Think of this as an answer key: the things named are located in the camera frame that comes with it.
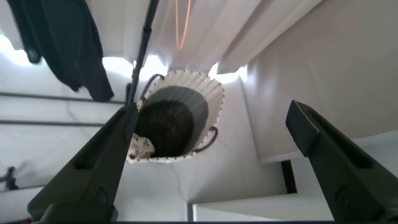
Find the curtain fold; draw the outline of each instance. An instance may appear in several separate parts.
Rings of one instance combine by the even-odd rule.
[[[136,59],[149,0],[86,0],[96,22],[104,56]],[[235,72],[295,24],[321,0],[192,0],[185,44],[176,43],[176,0],[159,1],[146,56],[169,69]],[[0,0],[0,29],[21,46],[6,0]],[[188,0],[178,0],[182,41]]]

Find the cloth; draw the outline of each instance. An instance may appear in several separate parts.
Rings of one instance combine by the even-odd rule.
[[[31,63],[43,57],[73,91],[84,86],[95,101],[113,97],[103,49],[86,1],[7,0]]]
[[[129,159],[147,159],[155,153],[155,147],[151,141],[145,137],[140,137],[136,133],[132,135],[127,161]]]

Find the orange wire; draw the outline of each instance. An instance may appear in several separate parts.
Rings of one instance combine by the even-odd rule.
[[[180,40],[178,39],[178,0],[175,0],[175,35],[176,35],[176,41],[177,41],[177,49],[179,51],[182,50],[184,43],[185,43],[185,38],[187,36],[187,29],[188,29],[188,22],[189,22],[189,12],[191,9],[191,0],[188,0],[188,9],[187,9],[187,16],[185,18],[185,27],[184,27],[184,33],[182,35],[182,41],[180,45]]]

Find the orange cord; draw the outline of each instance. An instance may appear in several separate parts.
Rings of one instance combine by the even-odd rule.
[[[185,27],[184,27],[184,33],[182,35],[182,41],[180,45],[180,40],[178,39],[178,0],[175,0],[175,35],[176,35],[176,41],[177,41],[177,49],[179,51],[182,50],[182,47],[184,46],[185,43],[185,38],[187,36],[187,29],[188,29],[188,21],[189,21],[189,12],[191,9],[191,0],[188,0],[188,9],[187,9],[187,17],[185,19]]]

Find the basket handle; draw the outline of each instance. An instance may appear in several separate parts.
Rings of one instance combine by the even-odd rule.
[[[202,152],[203,150],[209,148],[216,141],[216,138],[217,138],[217,135],[218,135],[218,129],[216,127],[214,127],[214,126],[211,126],[209,128],[209,130],[214,132],[214,135],[213,135],[212,139],[210,140],[210,142],[207,143],[206,145],[204,145],[203,147],[195,149],[194,152]]]
[[[140,99],[141,99],[143,102],[145,102],[145,101],[147,100],[147,99],[145,98],[145,94],[147,93],[148,88],[150,87],[150,85],[152,84],[152,82],[154,82],[155,79],[156,79],[157,77],[160,77],[161,80],[164,80],[164,76],[161,75],[161,74],[155,74],[155,75],[153,75],[153,76],[149,79],[149,81],[147,82],[147,84],[146,84],[145,87],[144,87],[144,91],[142,91],[142,93],[141,93]]]

